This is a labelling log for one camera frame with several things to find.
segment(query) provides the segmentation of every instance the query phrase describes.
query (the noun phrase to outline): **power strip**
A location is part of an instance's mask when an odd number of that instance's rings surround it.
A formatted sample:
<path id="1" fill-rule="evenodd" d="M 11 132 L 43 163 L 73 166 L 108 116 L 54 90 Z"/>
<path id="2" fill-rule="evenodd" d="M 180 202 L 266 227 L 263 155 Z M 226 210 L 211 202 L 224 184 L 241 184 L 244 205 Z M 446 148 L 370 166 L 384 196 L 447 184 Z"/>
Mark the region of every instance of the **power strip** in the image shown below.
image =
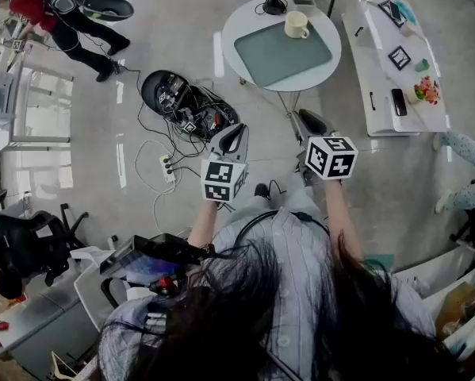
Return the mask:
<path id="1" fill-rule="evenodd" d="M 175 182 L 175 174 L 172 171 L 172 166 L 169 164 L 170 157 L 169 156 L 160 156 L 159 163 L 161 164 L 161 169 L 163 171 L 163 176 L 165 180 L 169 183 Z"/>

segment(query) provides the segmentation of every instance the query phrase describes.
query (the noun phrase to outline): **shoe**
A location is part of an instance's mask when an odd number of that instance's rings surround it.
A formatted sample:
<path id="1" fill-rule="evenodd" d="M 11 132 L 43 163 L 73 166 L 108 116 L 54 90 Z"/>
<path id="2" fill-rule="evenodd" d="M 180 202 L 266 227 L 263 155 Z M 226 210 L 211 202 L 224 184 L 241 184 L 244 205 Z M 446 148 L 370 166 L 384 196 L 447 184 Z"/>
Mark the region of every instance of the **shoe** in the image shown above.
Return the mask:
<path id="1" fill-rule="evenodd" d="M 442 197 L 436 202 L 435 205 L 435 213 L 440 214 L 445 210 L 445 205 L 447 201 L 449 200 L 450 195 L 452 192 L 450 190 L 446 190 L 443 192 Z"/>
<path id="2" fill-rule="evenodd" d="M 119 45 L 118 47 L 110 47 L 110 49 L 107 51 L 107 55 L 108 56 L 116 55 L 118 52 L 129 47 L 130 44 L 131 44 L 130 40 L 126 39 L 126 41 L 122 45 Z"/>
<path id="3" fill-rule="evenodd" d="M 265 183 L 259 183 L 256 186 L 255 196 L 262 196 L 263 198 L 270 200 L 269 188 Z"/>
<path id="4" fill-rule="evenodd" d="M 442 137 L 440 136 L 440 133 L 436 133 L 433 138 L 433 149 L 436 152 L 438 152 L 441 147 L 442 147 Z"/>
<path id="5" fill-rule="evenodd" d="M 108 71 L 103 71 L 98 74 L 96 78 L 96 82 L 105 82 L 110 76 L 113 74 L 113 67 L 111 67 Z"/>

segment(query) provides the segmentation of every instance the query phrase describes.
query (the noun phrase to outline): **green mat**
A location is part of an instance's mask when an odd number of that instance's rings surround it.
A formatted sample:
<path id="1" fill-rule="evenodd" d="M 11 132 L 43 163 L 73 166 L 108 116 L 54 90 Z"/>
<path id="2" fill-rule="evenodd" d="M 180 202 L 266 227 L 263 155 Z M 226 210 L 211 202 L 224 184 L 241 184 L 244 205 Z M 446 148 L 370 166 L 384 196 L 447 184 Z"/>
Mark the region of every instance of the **green mat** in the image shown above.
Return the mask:
<path id="1" fill-rule="evenodd" d="M 331 51 L 311 23 L 308 30 L 306 39 L 290 38 L 285 22 L 280 22 L 236 40 L 236 51 L 257 86 L 269 86 L 331 60 Z"/>

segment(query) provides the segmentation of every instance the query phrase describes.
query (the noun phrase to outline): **long dark hair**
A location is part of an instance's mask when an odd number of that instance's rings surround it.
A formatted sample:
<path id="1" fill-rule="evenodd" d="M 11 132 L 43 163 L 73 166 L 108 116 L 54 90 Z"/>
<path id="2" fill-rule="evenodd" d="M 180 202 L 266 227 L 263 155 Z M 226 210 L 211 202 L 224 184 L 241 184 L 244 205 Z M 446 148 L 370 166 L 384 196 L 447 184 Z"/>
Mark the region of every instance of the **long dark hair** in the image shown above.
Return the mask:
<path id="1" fill-rule="evenodd" d="M 232 262 L 214 260 L 167 315 L 167 329 L 154 345 L 142 344 L 128 381 L 253 380 L 276 368 L 263 345 L 281 271 L 271 246 L 249 243 L 226 251 Z M 328 256 L 320 293 L 312 301 L 312 379 L 437 379 L 457 376 L 455 359 L 434 337 L 404 319 L 388 275 L 354 260 L 344 247 Z M 102 340 L 114 326 L 102 330 Z"/>

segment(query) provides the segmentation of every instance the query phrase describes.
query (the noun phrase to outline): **red jacket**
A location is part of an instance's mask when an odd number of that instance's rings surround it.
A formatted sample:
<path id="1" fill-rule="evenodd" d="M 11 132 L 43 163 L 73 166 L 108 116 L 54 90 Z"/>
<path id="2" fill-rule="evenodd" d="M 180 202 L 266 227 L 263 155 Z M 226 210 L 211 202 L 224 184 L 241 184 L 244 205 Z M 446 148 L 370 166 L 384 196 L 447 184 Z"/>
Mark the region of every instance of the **red jacket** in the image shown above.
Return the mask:
<path id="1" fill-rule="evenodd" d="M 54 29 L 57 17 L 45 10 L 43 0 L 11 0 L 10 10 L 27 17 L 32 25 L 40 24 L 47 32 Z"/>

